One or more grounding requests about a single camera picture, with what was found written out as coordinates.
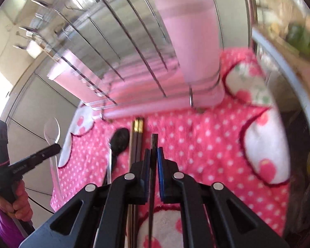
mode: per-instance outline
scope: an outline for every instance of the purple sleeve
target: purple sleeve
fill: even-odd
[[[0,236],[9,248],[18,248],[24,240],[14,221],[0,209]]]

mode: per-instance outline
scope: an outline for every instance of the triangular cutout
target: triangular cutout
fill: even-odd
[[[240,234],[245,234],[256,228],[255,223],[232,200],[226,201],[228,208]]]
[[[69,235],[82,205],[81,200],[75,202],[50,225],[50,229],[64,236]]]

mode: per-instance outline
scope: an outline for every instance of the spoon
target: spoon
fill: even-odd
[[[111,173],[115,168],[118,156],[129,146],[130,132],[127,128],[120,128],[115,131],[109,142],[109,157],[106,176],[103,184],[111,184]]]
[[[60,126],[55,117],[50,118],[44,125],[45,140],[49,145],[58,143],[60,139],[61,131]],[[56,156],[50,158],[51,175],[54,189],[57,193],[57,200],[63,203],[63,197],[61,193],[60,179],[58,174],[58,160]]]

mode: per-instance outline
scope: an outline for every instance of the person's finger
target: person's finger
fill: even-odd
[[[15,217],[17,219],[21,219],[24,218],[28,212],[31,210],[30,204],[25,205],[23,208],[19,209],[18,211],[16,211],[15,213]]]
[[[13,203],[13,208],[15,210],[19,210],[28,204],[28,194],[24,191],[23,194]]]
[[[4,213],[7,213],[7,212],[12,213],[12,212],[14,212],[13,206],[7,200],[5,200],[3,197],[0,197],[0,209]]]
[[[25,189],[24,181],[23,180],[19,181],[19,184],[17,185],[16,190],[15,190],[16,196],[18,197],[21,196],[25,190],[26,189]]]
[[[30,209],[29,212],[24,217],[21,218],[21,220],[25,222],[30,221],[32,218],[32,215],[33,215],[33,211],[32,209]]]

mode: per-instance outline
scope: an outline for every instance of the white polka dot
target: white polka dot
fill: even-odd
[[[273,210],[273,208],[274,208],[274,205],[273,205],[273,204],[268,204],[268,205],[266,206],[266,209],[268,209],[269,211]]]

